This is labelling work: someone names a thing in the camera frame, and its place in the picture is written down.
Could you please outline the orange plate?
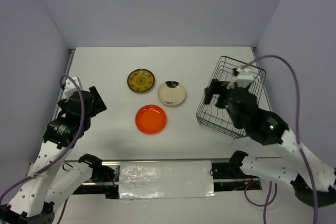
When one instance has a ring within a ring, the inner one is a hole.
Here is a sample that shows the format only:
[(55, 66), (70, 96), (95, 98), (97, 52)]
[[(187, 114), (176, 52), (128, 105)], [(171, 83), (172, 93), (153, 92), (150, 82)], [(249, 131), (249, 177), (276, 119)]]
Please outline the orange plate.
[(164, 129), (167, 117), (160, 106), (148, 104), (138, 110), (134, 121), (140, 132), (151, 135)]

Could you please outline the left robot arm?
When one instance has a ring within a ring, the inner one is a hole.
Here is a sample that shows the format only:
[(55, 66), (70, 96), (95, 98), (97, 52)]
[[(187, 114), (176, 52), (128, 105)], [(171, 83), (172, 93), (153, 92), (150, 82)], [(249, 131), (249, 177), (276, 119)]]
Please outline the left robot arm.
[(107, 109), (96, 87), (84, 91), (78, 77), (63, 75), (60, 87), (66, 97), (58, 101), (61, 111), (47, 125), (35, 162), (24, 179), (1, 195), (4, 198), (20, 188), (9, 203), (1, 205), (1, 223), (53, 223), (58, 209), (82, 183), (103, 177), (102, 160), (85, 154), (54, 181), (76, 142), (90, 128), (91, 119)]

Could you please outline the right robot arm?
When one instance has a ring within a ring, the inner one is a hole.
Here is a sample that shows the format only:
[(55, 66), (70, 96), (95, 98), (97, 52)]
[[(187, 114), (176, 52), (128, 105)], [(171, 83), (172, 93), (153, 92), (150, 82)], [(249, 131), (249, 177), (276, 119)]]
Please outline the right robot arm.
[(205, 88), (204, 104), (218, 95), (216, 107), (225, 109), (234, 127), (244, 129), (253, 141), (278, 154), (287, 166), (272, 166), (243, 151), (235, 151), (228, 161), (233, 177), (257, 176), (292, 187), (304, 204), (325, 207), (335, 204), (335, 168), (317, 158), (277, 114), (259, 108), (249, 85), (213, 79)]

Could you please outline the cream plate with black flowers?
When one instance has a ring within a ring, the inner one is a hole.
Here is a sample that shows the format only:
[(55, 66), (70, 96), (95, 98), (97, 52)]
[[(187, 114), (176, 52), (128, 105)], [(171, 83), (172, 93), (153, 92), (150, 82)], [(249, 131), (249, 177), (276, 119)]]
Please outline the cream plate with black flowers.
[(165, 81), (157, 91), (158, 100), (165, 106), (177, 107), (181, 105), (187, 96), (186, 88), (177, 81)]

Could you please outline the yellow patterned plate brown rim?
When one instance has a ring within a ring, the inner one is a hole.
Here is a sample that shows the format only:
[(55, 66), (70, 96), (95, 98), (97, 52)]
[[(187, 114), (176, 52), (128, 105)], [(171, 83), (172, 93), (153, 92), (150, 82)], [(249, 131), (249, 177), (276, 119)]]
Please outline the yellow patterned plate brown rim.
[(135, 93), (147, 93), (155, 85), (155, 76), (148, 69), (136, 69), (128, 75), (127, 85)]

